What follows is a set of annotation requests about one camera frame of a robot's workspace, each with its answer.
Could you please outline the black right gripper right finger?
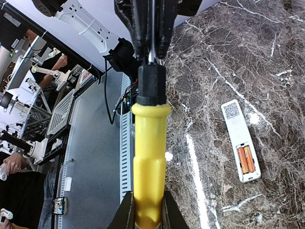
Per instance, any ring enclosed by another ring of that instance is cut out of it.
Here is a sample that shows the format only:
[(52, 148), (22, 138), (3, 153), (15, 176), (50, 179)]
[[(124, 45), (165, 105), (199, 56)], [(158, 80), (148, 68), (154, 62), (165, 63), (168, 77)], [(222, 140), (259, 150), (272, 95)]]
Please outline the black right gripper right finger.
[(164, 192), (162, 229), (189, 229), (170, 191)]

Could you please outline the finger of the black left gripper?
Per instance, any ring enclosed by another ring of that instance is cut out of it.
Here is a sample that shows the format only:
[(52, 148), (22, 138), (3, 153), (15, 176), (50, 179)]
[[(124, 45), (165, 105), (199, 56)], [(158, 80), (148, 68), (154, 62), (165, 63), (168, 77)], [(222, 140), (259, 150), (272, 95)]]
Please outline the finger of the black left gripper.
[(177, 12), (177, 0), (156, 1), (156, 51), (158, 59), (164, 59), (167, 54)]
[(147, 0), (115, 0), (116, 15), (125, 25), (131, 36), (134, 52), (138, 59), (147, 59)]

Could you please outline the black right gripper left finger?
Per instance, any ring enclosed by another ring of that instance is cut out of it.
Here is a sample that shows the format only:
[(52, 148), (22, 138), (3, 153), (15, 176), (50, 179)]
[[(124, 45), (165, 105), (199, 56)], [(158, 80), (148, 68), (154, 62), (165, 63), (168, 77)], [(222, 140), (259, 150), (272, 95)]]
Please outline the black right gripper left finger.
[(108, 229), (135, 229), (135, 201), (132, 191), (124, 196)]

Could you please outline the yellow handled screwdriver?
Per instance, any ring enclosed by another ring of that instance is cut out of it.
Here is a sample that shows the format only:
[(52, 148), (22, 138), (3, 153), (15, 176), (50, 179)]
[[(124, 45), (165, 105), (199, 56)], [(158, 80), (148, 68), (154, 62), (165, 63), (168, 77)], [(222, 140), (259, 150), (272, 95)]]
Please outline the yellow handled screwdriver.
[(148, 7), (148, 64), (139, 68), (139, 95), (132, 106), (135, 115), (133, 195), (135, 225), (140, 229), (156, 229), (162, 221), (166, 119), (171, 111), (166, 104), (166, 69), (157, 63), (157, 1), (149, 1)]

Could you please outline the smartphone on bench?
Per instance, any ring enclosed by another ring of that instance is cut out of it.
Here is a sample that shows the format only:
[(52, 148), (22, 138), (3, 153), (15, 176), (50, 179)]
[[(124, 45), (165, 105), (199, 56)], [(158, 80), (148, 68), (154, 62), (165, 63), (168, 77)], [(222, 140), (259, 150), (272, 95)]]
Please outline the smartphone on bench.
[(52, 214), (66, 215), (68, 199), (66, 197), (55, 198), (52, 201)]

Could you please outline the orange battery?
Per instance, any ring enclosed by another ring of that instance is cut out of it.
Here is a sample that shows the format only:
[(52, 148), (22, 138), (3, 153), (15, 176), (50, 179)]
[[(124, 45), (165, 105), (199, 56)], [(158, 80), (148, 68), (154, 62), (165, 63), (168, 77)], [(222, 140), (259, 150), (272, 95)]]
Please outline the orange battery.
[(249, 172), (253, 173), (255, 171), (255, 166), (254, 166), (254, 160), (253, 160), (253, 157), (252, 157), (250, 147), (249, 146), (244, 147), (244, 152), (245, 152)]
[(242, 147), (240, 147), (237, 149), (237, 151), (238, 151), (240, 165), (241, 165), (243, 174), (249, 173), (248, 163), (247, 163), (244, 149)]

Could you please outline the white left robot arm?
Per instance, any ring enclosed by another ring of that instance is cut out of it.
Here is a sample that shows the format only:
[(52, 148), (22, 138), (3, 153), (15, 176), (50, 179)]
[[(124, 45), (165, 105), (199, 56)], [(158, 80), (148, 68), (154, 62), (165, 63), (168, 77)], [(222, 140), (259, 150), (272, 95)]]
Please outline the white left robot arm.
[[(47, 17), (55, 17), (72, 26), (84, 36), (99, 53), (106, 53), (111, 45), (111, 31), (93, 17), (77, 0), (35, 0), (35, 8)], [(135, 54), (147, 58), (140, 67), (142, 79), (165, 78), (165, 68), (157, 59), (165, 57), (174, 21), (178, 13), (177, 0), (116, 0), (116, 15), (128, 29)]]

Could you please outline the person in black shirt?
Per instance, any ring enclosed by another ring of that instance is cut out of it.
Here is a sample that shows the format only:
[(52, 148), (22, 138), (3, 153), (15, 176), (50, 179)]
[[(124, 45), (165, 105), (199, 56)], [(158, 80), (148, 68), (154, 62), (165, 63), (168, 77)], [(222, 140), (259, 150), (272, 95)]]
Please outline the person in black shirt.
[(1, 152), (0, 163), (6, 164), (8, 175), (7, 180), (0, 182), (0, 208), (13, 214), (13, 219), (5, 218), (0, 227), (50, 229), (56, 173), (22, 172), (28, 163), (19, 153)]

